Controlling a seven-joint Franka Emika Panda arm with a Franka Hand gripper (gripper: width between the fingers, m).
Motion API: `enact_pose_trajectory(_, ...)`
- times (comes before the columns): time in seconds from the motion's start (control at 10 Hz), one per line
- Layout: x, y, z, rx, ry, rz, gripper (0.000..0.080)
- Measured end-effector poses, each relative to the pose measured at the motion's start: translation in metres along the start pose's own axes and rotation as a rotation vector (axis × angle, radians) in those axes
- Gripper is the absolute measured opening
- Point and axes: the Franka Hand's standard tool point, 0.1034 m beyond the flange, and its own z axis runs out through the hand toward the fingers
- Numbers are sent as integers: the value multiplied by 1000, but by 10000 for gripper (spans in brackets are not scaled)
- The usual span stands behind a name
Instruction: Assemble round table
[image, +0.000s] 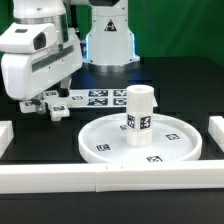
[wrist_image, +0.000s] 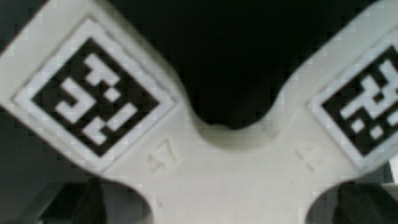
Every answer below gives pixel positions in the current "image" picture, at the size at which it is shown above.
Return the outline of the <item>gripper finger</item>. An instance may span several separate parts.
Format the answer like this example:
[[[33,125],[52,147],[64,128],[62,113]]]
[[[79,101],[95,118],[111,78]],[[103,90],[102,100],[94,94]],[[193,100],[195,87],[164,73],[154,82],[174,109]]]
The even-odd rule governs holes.
[[[59,88],[59,96],[60,97],[68,97],[69,96],[71,82],[72,82],[72,77],[71,76],[68,76],[68,77],[64,78],[60,82],[60,88]]]
[[[35,105],[35,110],[38,114],[46,113],[46,104],[44,101],[34,98],[32,103]]]

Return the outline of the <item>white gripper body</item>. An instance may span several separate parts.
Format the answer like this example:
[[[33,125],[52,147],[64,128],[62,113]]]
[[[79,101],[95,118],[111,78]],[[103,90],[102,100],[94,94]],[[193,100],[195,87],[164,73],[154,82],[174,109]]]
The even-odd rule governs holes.
[[[52,23],[13,23],[0,36],[3,81],[9,97],[29,100],[77,71],[82,66],[80,43],[73,28],[68,40],[58,45]]]

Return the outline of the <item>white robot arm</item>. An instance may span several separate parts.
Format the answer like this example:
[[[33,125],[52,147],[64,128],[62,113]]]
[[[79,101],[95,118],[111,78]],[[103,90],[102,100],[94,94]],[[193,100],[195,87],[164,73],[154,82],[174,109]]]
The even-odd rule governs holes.
[[[21,110],[56,117],[88,105],[71,89],[85,66],[123,71],[139,61],[128,0],[12,0],[14,22],[0,35],[7,95]]]

